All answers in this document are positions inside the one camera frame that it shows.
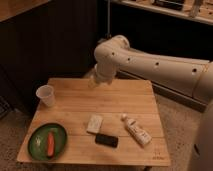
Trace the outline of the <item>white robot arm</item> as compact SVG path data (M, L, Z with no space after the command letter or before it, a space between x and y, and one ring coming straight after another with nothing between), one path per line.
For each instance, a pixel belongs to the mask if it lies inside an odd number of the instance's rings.
M94 57L92 85L110 84L120 70L205 105L188 171L213 171L213 61L142 52L123 35L99 43Z

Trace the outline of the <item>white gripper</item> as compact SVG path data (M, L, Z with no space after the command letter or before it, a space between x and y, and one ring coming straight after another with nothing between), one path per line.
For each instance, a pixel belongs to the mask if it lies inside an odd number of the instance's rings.
M116 68L113 65L95 65L94 78L91 77L88 81L88 87L94 89L99 86L100 83L111 84L116 75Z

